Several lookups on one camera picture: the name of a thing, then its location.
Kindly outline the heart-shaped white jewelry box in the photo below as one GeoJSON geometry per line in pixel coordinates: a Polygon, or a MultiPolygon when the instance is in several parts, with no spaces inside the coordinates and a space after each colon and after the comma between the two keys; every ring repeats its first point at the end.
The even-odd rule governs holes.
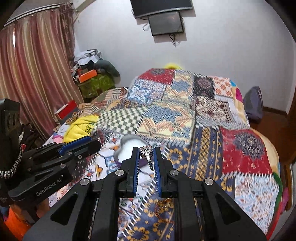
{"type": "Polygon", "coordinates": [[[124,160],[131,158],[132,150],[134,147],[147,146],[148,143],[139,136],[136,135],[124,135],[120,140],[120,147],[113,154],[114,161],[116,162],[118,168],[121,167],[121,163],[124,160]]]}

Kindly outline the yellow cloth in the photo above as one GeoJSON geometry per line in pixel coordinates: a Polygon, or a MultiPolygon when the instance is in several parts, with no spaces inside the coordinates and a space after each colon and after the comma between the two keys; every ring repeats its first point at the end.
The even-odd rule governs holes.
{"type": "Polygon", "coordinates": [[[70,143],[85,136],[90,136],[98,122],[99,116],[89,115],[74,121],[63,137],[65,143],[70,143]]]}

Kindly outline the red white box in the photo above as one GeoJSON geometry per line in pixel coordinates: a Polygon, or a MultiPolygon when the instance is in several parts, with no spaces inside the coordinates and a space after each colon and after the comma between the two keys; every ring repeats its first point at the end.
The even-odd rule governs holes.
{"type": "Polygon", "coordinates": [[[78,105],[74,100],[69,101],[67,104],[63,105],[55,112],[56,118],[61,121],[66,117],[73,114],[75,111],[78,111],[78,105]]]}

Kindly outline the black studded object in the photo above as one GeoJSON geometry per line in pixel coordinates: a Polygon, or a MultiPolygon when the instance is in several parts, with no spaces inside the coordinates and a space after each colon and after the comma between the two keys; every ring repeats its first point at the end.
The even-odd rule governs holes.
{"type": "Polygon", "coordinates": [[[1,99],[1,178],[11,178],[19,167],[23,150],[20,145],[20,103],[1,99]]]}

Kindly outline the green patterned storage box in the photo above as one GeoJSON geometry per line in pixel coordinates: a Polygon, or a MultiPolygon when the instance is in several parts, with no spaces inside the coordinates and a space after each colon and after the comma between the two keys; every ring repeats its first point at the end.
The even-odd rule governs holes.
{"type": "Polygon", "coordinates": [[[109,74],[99,74],[78,86],[84,99],[97,97],[102,92],[115,88],[113,78],[109,74]]]}

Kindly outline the orange shoe box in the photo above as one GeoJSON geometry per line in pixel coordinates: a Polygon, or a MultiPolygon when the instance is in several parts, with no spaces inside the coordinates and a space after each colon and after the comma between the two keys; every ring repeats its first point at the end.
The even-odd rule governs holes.
{"type": "Polygon", "coordinates": [[[88,72],[78,76],[78,81],[79,81],[79,83],[83,83],[83,82],[90,80],[91,78],[93,78],[97,75],[98,75],[97,71],[93,69],[91,71],[88,71],[88,72]]]}

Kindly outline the red striped curtain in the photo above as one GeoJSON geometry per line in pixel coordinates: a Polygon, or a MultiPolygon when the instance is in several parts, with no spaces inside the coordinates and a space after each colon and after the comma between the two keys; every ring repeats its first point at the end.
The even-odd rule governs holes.
{"type": "Polygon", "coordinates": [[[31,14],[1,30],[1,98],[21,104],[21,123],[33,123],[47,139],[55,111],[83,102],[74,65],[74,9],[69,3],[31,14]]]}

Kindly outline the colourful patchwork bed quilt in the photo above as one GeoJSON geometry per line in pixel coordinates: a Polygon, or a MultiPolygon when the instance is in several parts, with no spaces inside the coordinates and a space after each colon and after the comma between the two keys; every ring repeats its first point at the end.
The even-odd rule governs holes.
{"type": "Polygon", "coordinates": [[[102,148],[79,180],[96,181],[118,170],[113,154],[121,138],[136,135],[158,146],[188,177],[213,179],[271,237],[282,195],[278,153],[250,127],[240,90],[229,78],[150,69],[129,87],[106,90],[81,104],[51,142],[64,142],[70,125],[89,115],[99,116],[90,136],[102,148]]]}

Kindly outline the pile of clothes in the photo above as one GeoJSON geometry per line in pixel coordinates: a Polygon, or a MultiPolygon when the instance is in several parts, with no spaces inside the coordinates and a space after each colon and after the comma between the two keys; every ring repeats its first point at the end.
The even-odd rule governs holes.
{"type": "Polygon", "coordinates": [[[89,49],[79,52],[74,57],[74,66],[71,71],[77,73],[78,69],[99,70],[108,73],[113,78],[120,77],[118,70],[107,60],[102,58],[102,52],[98,49],[89,49]]]}

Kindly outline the grey purple backpack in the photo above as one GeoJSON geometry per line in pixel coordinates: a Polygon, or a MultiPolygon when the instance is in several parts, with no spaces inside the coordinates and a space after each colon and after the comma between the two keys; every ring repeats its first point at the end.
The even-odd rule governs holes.
{"type": "Polygon", "coordinates": [[[263,100],[259,86],[252,87],[243,98],[244,109],[250,121],[260,122],[263,118],[263,100]]]}

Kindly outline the black wall television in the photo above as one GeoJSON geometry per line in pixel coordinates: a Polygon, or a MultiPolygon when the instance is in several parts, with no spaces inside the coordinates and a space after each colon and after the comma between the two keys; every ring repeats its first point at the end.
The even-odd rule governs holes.
{"type": "Polygon", "coordinates": [[[131,0],[130,2],[135,18],[193,8],[191,0],[131,0]]]}

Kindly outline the black framed wall panel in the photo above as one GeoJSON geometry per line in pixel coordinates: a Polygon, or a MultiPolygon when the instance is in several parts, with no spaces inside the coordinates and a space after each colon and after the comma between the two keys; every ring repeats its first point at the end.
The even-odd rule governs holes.
{"type": "Polygon", "coordinates": [[[178,11],[151,15],[148,19],[152,36],[184,32],[183,20],[178,11]]]}

